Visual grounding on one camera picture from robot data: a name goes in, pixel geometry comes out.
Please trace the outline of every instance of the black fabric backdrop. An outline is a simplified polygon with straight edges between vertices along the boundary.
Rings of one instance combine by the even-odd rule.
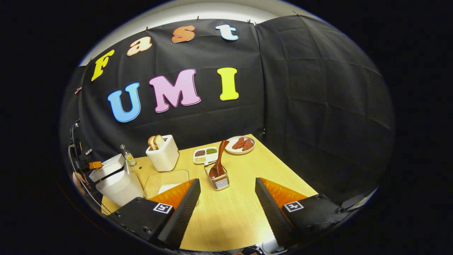
[[[215,27],[235,27],[227,41]],[[195,26],[195,38],[175,44],[173,31]],[[150,49],[133,57],[132,42],[151,37]],[[114,49],[94,82],[95,61]],[[217,69],[232,67],[236,100],[221,101]],[[156,113],[149,80],[195,69],[201,102]],[[121,90],[124,111],[131,109],[124,88],[139,82],[141,111],[121,123],[107,97]],[[119,153],[124,143],[145,156],[147,140],[172,134],[179,149],[252,133],[316,191],[341,204],[378,185],[394,139],[394,113],[383,77],[345,34],[319,18],[286,16],[254,26],[235,20],[189,20],[130,36],[87,65],[79,97],[83,135],[96,159]]]

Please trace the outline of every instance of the clear bottle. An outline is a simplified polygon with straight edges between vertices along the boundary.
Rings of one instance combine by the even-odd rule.
[[[120,149],[123,150],[122,154],[123,154],[124,158],[126,159],[126,161],[128,162],[129,166],[133,167],[133,166],[137,165],[137,161],[135,161],[134,157],[129,152],[129,150],[126,150],[126,146],[124,146],[124,144],[121,144]]]

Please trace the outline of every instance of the white appliance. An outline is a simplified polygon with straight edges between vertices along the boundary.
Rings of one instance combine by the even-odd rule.
[[[143,188],[137,175],[118,154],[102,163],[102,167],[90,174],[96,189],[118,206],[124,206],[136,197],[143,197]]]
[[[172,135],[162,136],[165,140],[162,148],[152,151],[146,149],[146,155],[158,172],[169,172],[176,166],[179,158],[179,150]]]

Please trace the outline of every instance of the white toaster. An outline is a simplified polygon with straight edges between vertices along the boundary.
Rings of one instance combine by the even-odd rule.
[[[158,172],[169,172],[174,169],[179,158],[179,150],[172,135],[162,136],[165,140],[162,148],[152,151],[146,149],[146,155]]]

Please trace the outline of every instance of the pink letter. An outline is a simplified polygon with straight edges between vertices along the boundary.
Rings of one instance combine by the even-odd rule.
[[[201,98],[197,96],[195,83],[193,82],[195,73],[195,69],[186,69],[179,72],[174,86],[164,76],[158,76],[149,81],[149,84],[154,87],[154,93],[156,94],[157,107],[155,110],[157,113],[165,112],[170,108],[165,102],[164,96],[173,107],[178,106],[181,93],[183,94],[181,104],[184,106],[201,101]]]

